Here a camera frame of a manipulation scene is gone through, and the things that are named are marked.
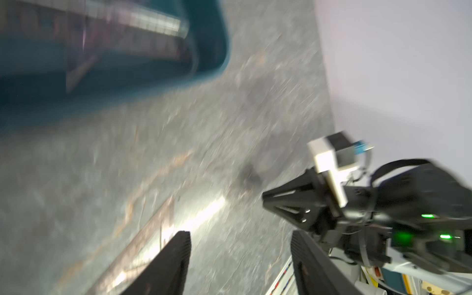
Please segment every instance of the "speckled stone surface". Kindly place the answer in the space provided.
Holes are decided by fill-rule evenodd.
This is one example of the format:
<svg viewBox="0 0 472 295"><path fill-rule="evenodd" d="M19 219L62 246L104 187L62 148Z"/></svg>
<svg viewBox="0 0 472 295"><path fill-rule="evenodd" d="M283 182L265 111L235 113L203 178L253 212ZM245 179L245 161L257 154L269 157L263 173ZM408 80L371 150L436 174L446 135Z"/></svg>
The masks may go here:
<svg viewBox="0 0 472 295"><path fill-rule="evenodd" d="M0 293L81 295L161 204L192 230L186 295L263 294L292 227L260 194L334 131L311 0L225 0L224 74L0 139Z"/></svg>

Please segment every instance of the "wire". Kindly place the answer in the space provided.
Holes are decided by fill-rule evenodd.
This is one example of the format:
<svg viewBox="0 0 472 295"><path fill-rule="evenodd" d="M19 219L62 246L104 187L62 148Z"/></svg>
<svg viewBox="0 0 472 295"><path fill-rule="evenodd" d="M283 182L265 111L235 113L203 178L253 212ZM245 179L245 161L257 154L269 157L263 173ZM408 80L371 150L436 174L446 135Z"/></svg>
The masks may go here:
<svg viewBox="0 0 472 295"><path fill-rule="evenodd" d="M356 179L349 179L346 183L346 185L348 185L349 183L356 183L358 182L359 180L363 179L364 176L367 175L367 169L369 168L369 166L371 165L371 160L372 160L372 152L371 152L372 148L366 150L364 153L365 153L365 162L364 162L364 166L362 166L361 168L359 168L360 171L362 171L361 175L356 178Z"/></svg>
<svg viewBox="0 0 472 295"><path fill-rule="evenodd" d="M388 290L393 291L393 292L396 292L396 293L398 293L398 294L400 294L400 295L409 295L409 294L405 294L405 293L402 293L402 292L400 292L400 291L397 291L397 290L395 290L395 289L392 289L391 287L389 287L389 286L388 286L386 283L384 283L383 281L375 279L375 276L371 275L371 274L369 273L369 270L368 270L367 268L365 268L365 270L366 270L367 273L372 277L372 279L373 279L376 283L378 283L379 285L381 285L382 287L385 287L385 288L387 288ZM464 294L468 293L469 291L472 291L472 285L470 285L469 287L467 287L464 291L461 291L461 292L459 292L459 293L455 293L455 295L464 295Z"/></svg>
<svg viewBox="0 0 472 295"><path fill-rule="evenodd" d="M339 258L339 257L336 257L336 256L328 256L330 259L334 259L334 260L339 260L339 261L342 261L342 262L345 262L346 264L349 264L349 265L357 265L357 262L353 261L353 262L348 262L342 258Z"/></svg>
<svg viewBox="0 0 472 295"><path fill-rule="evenodd" d="M358 229L357 231L353 231L353 232L351 232L351 233L343 233L343 235L353 235L353 234L358 233L358 232L360 232L360 231L361 231L361 230Z"/></svg>
<svg viewBox="0 0 472 295"><path fill-rule="evenodd" d="M369 257L368 257L368 254L367 254L367 243L365 241L365 235L366 235L366 230L365 230L365 227L367 226L367 222L369 221L369 219L372 217L372 214L373 212L375 211L375 207L377 205L377 200L378 200L378 193L377 193L377 190L374 189L373 187L373 183L379 179L380 177L382 177L383 175L386 175L387 173L395 170L395 169L398 169L398 168L401 168L401 167L406 167L406 166L419 166L419 165L423 165L423 164L427 164L427 163L430 163L430 161L428 160L424 160L424 159L408 159L408 160L397 160L397 161L393 161L393 162L390 162L390 163L387 163L383 166L381 166L380 168L378 168L372 175L371 175L371 180L370 180L370 186L369 186L369 190L371 192L371 197L367 203L367 208L366 208L366 212L362 218L362 221L361 221L361 233L359 234L359 248L360 248L360 251L361 251L361 258L362 258L362 263L363 265L365 266L365 269L367 271L367 273L374 279L374 281L376 281L379 285L387 288L388 290L390 291L393 291L393 292L396 292L400 295L408 295L408 294L405 294L405 293L402 293L400 291L397 291L395 289L392 289L391 287L389 287L387 284L381 282L380 280L377 280L375 279L374 276L372 276L369 271L367 270L368 267L371 266L370 264L370 261L369 261ZM472 291L472 285L468 286L465 290L459 292L459 293L456 293L455 295L464 295L466 293L468 293L469 291Z"/></svg>

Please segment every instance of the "teal plastic bin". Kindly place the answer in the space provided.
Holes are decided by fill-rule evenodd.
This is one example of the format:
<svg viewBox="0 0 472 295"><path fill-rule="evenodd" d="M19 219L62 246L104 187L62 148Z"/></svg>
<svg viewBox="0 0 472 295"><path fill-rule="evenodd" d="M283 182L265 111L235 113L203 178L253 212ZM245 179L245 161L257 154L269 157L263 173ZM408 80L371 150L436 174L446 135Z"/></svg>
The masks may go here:
<svg viewBox="0 0 472 295"><path fill-rule="evenodd" d="M218 0L181 0L177 4L151 0L147 6L185 16L197 63L108 52L76 89L66 93L66 74L58 68L65 60L60 44L4 36L0 39L2 67L13 74L2 75L0 69L0 127L39 124L102 109L215 77L225 69L230 46ZM44 72L41 68L46 64L50 69ZM21 67L28 67L28 74L22 74L21 69L15 72Z"/></svg>

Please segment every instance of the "green led light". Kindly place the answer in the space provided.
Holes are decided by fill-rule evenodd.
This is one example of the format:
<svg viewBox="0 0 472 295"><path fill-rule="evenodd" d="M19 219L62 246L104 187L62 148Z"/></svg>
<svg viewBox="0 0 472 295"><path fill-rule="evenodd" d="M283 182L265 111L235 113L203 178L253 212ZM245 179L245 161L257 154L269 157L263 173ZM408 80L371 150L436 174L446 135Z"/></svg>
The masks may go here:
<svg viewBox="0 0 472 295"><path fill-rule="evenodd" d="M398 245L408 247L411 246L413 237L413 234L401 231L395 233L393 239Z"/></svg>

